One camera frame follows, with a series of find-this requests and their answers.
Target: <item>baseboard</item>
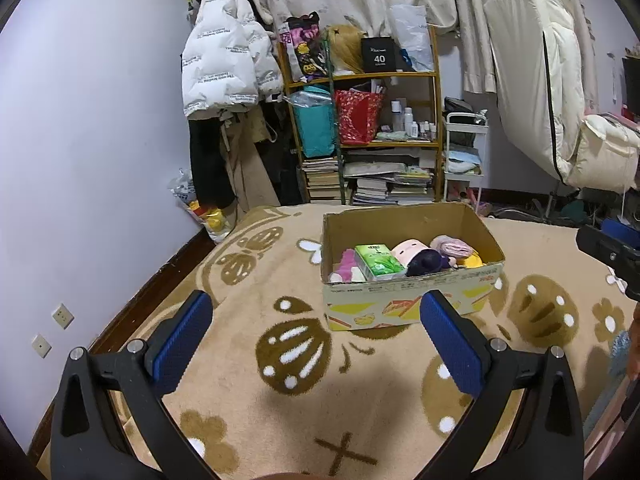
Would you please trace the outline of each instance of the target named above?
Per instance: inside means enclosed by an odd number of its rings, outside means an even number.
[[[204,229],[198,232],[143,285],[91,345],[90,352],[102,354],[118,351],[215,246]],[[36,465],[50,441],[52,418],[53,402],[42,417],[27,452],[27,457]]]

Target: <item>white puffer jacket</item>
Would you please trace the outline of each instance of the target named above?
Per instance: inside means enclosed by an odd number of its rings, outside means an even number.
[[[182,99],[190,120],[246,112],[282,91],[271,40],[247,0],[202,0],[182,53]]]

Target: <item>white wall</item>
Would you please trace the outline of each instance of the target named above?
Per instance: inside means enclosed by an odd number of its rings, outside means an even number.
[[[587,15],[591,20],[598,69],[598,96],[600,111],[620,113],[625,94],[625,77],[622,69],[622,58],[625,47],[633,47],[638,38],[626,20],[615,0],[582,0]],[[611,52],[616,57],[616,88],[618,99],[613,102],[613,66],[607,57]]]
[[[0,32],[0,414],[23,447],[68,352],[197,232],[166,188],[189,163],[185,12],[22,0]],[[51,318],[60,301],[76,316],[66,331]]]
[[[582,0],[586,15],[591,20],[596,52],[598,93],[600,111],[620,113],[624,76],[622,57],[625,47],[634,46],[638,40],[622,10],[614,0]],[[485,160],[487,168],[485,187],[492,189],[512,189],[527,192],[547,193],[556,186],[556,179],[542,171],[529,157],[524,155],[505,136],[500,124],[500,114],[494,94],[470,94],[462,91],[462,42],[455,35],[447,34],[438,38],[440,71],[442,74],[442,94],[464,98],[476,110],[489,110],[489,147]],[[613,52],[618,62],[618,102],[612,101],[613,81],[611,60],[607,52]]]

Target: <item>red gift bag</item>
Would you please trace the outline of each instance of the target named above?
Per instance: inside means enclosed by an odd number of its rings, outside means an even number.
[[[336,91],[341,143],[369,144],[376,138],[383,99],[383,94],[357,90]]]

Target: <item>white rack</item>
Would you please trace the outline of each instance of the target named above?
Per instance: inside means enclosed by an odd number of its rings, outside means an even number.
[[[478,124],[458,124],[450,122],[450,120],[455,117],[470,117],[474,120],[480,119],[482,120],[482,122],[484,122],[484,124],[486,124],[486,116],[481,114],[469,114],[466,112],[453,112],[447,115],[447,121],[445,123],[447,130],[447,143],[445,145],[446,160],[444,171],[444,200],[445,202],[447,200],[450,180],[453,180],[455,182],[466,182],[468,183],[469,187],[478,188],[478,196],[476,196],[476,212],[478,212],[478,207],[480,205],[480,195],[482,194],[482,182],[484,181],[484,156],[486,154],[486,136],[489,133],[489,127],[481,126]],[[474,148],[478,150],[478,155],[480,156],[480,173],[460,174],[451,173],[449,171],[449,145],[451,132],[475,134]]]

